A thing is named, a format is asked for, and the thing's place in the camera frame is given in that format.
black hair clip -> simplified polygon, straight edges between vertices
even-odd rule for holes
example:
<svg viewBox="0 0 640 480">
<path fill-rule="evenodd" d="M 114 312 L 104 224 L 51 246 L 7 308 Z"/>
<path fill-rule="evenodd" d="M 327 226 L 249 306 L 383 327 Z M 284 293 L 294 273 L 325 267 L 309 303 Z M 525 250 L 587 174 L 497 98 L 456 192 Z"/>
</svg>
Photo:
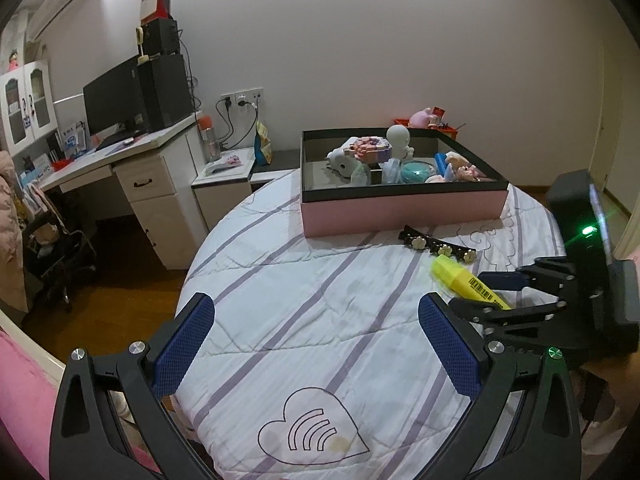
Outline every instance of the black hair clip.
<svg viewBox="0 0 640 480">
<path fill-rule="evenodd" d="M 455 256 L 459 262 L 465 262 L 466 264 L 471 264 L 476 260 L 477 253 L 475 249 L 443 242 L 437 238 L 427 236 L 408 225 L 405 225 L 404 230 L 400 231 L 398 239 L 402 240 L 407 247 L 414 248 L 417 251 L 428 249 L 431 254 L 444 254 L 447 257 Z"/>
</svg>

barcode label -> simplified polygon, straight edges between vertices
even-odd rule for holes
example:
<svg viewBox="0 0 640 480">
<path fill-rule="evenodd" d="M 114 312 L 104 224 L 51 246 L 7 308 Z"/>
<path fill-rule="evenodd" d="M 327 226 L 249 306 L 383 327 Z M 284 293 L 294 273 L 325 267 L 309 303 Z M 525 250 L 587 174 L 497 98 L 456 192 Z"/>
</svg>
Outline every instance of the barcode label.
<svg viewBox="0 0 640 480">
<path fill-rule="evenodd" d="M 486 301 L 492 301 L 494 299 L 494 295 L 485 289 L 484 285 L 479 280 L 471 278 L 471 280 L 469 280 L 469 285 L 471 285 L 471 288 L 480 294 Z"/>
</svg>

heart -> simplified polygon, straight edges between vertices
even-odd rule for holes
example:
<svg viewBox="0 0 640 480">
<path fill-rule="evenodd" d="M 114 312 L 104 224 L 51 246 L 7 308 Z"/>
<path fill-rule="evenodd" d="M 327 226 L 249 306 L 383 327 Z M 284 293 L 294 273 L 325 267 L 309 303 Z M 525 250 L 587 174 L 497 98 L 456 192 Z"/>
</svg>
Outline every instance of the heart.
<svg viewBox="0 0 640 480">
<path fill-rule="evenodd" d="M 322 388 L 302 388 L 287 397 L 282 420 L 260 428 L 258 445 L 291 465 L 332 464 L 370 451 L 347 409 Z"/>
</svg>

cabinet handle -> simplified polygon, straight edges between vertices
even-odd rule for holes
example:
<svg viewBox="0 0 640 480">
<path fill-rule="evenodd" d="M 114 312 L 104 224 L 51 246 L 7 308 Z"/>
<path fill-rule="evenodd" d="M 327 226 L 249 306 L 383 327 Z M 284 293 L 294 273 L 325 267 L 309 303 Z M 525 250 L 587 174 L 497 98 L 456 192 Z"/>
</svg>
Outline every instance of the cabinet handle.
<svg viewBox="0 0 640 480">
<path fill-rule="evenodd" d="M 145 187 L 145 186 L 148 186 L 149 184 L 151 184 L 153 181 L 154 180 L 152 178 L 150 178 L 144 184 L 138 184 L 137 182 L 134 182 L 133 183 L 133 187 Z"/>
<path fill-rule="evenodd" d="M 155 247 L 157 244 L 149 236 L 149 229 L 145 229 L 145 235 L 146 235 L 147 238 L 149 238 L 149 241 L 151 242 L 151 246 Z"/>
</svg>

pink box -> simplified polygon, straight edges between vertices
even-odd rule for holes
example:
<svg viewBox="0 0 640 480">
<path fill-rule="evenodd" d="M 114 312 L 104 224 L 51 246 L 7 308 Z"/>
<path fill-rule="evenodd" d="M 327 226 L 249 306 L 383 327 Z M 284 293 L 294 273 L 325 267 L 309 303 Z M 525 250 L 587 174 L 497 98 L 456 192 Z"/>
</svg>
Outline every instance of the pink box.
<svg viewBox="0 0 640 480">
<path fill-rule="evenodd" d="M 459 224 L 500 218 L 508 181 L 460 143 L 437 130 L 410 130 L 414 158 L 454 151 L 491 182 L 353 187 L 326 167 L 324 157 L 350 137 L 381 136 L 386 128 L 303 132 L 301 211 L 306 237 Z"/>
</svg>

